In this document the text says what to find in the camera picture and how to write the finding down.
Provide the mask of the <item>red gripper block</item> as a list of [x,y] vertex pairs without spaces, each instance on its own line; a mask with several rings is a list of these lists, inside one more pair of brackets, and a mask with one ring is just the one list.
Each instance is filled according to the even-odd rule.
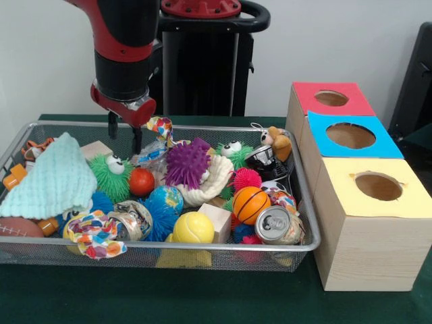
[[142,130],[140,127],[145,126],[152,118],[156,110],[156,101],[146,93],[137,101],[130,103],[125,101],[115,101],[106,97],[99,89],[97,81],[94,81],[90,87],[90,96],[92,100],[100,107],[108,110],[108,134],[110,139],[115,140],[118,134],[117,117],[132,126],[133,141],[132,149],[135,155],[139,154],[142,149]]

